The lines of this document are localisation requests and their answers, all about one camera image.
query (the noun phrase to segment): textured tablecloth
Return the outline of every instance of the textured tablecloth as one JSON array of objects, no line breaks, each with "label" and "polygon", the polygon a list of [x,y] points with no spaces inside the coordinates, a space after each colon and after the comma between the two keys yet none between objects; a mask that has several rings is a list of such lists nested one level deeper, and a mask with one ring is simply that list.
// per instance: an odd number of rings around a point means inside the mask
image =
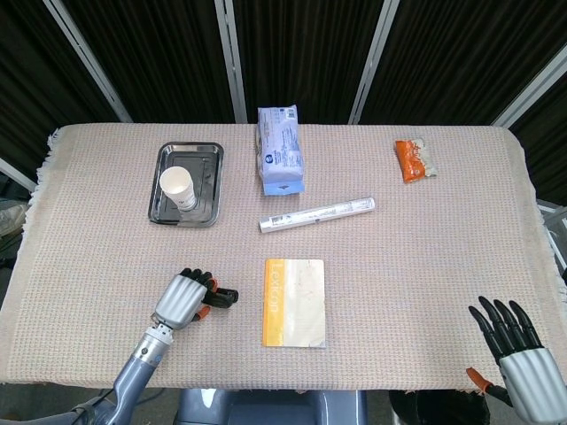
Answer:
[{"label": "textured tablecloth", "polygon": [[[567,372],[564,295],[524,153],[496,127],[300,126],[306,192],[265,198],[253,125],[64,127],[39,171],[0,312],[0,381],[111,386],[171,277],[211,270],[240,292],[176,332],[152,386],[294,389],[472,387],[500,379],[467,306],[525,307]],[[404,184],[393,141],[422,137],[439,176]],[[158,150],[225,150],[211,228],[147,217]],[[261,234],[262,216],[372,196],[372,213]],[[264,348],[267,258],[323,259],[327,348]]]}]

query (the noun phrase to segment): metal tray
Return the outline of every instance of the metal tray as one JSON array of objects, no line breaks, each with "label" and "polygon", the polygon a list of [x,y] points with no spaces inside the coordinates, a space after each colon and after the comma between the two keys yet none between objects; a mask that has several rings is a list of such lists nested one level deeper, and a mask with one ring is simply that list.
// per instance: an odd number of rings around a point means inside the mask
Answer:
[{"label": "metal tray", "polygon": [[[156,172],[151,188],[150,221],[158,224],[207,228],[219,216],[222,157],[224,149],[217,143],[171,142],[159,150]],[[180,212],[159,186],[159,177],[166,168],[182,166],[193,179],[197,205],[188,212]]]}]

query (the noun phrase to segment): dark background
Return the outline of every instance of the dark background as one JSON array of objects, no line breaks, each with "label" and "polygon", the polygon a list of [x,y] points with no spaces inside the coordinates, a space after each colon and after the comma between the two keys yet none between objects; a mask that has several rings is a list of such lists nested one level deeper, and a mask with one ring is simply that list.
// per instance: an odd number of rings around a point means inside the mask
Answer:
[{"label": "dark background", "polygon": [[[234,122],[213,0],[65,0],[134,122]],[[346,124],[382,0],[233,0],[250,122]],[[401,0],[361,124],[490,125],[567,43],[556,0]],[[0,157],[35,180],[55,128],[117,121],[42,0],[0,2]],[[567,77],[511,128],[567,205]]]}]

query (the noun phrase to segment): white paper cup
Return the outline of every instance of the white paper cup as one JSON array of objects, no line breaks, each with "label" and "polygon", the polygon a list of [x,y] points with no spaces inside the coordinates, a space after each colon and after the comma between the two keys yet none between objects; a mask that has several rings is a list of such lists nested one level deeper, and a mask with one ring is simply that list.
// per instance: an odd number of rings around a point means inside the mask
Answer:
[{"label": "white paper cup", "polygon": [[171,166],[164,171],[159,177],[159,186],[182,211],[190,210],[197,203],[191,174],[182,166]]}]

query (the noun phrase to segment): yellow book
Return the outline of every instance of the yellow book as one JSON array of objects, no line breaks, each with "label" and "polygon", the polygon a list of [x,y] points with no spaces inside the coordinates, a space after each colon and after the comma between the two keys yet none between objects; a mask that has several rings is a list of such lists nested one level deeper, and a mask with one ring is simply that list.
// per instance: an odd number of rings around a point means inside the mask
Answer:
[{"label": "yellow book", "polygon": [[325,346],[322,259],[267,259],[264,331],[267,347]]}]

